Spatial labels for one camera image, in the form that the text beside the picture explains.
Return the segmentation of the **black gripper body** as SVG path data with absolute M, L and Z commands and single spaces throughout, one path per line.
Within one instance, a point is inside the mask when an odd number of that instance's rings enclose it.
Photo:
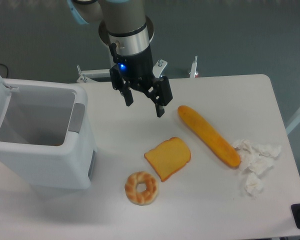
M 150 98 L 152 79 L 159 78 L 153 74 L 153 57 L 151 47 L 133 55 L 120 55 L 116 43 L 109 45 L 110 53 L 115 65 L 125 81 L 129 82 L 129 88 L 143 92 Z

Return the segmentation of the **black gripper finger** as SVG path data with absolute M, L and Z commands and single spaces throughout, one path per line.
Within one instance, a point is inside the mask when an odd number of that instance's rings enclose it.
M 165 106 L 173 99 L 168 77 L 154 77 L 152 79 L 152 90 L 149 92 L 149 96 L 155 104 L 156 115 L 160 118 L 165 113 Z
M 109 70 L 109 73 L 113 89 L 120 92 L 124 98 L 126 106 L 129 107 L 134 102 L 129 82 L 124 80 L 117 67 L 112 67 Z

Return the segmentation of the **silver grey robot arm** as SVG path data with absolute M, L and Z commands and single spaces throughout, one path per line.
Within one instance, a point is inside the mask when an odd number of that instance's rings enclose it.
M 86 23 L 103 20 L 114 65 L 109 70 L 112 87 L 125 104 L 133 103 L 131 90 L 144 93 L 161 117 L 173 99 L 169 79 L 155 76 L 150 37 L 142 0 L 72 0 L 71 6 Z

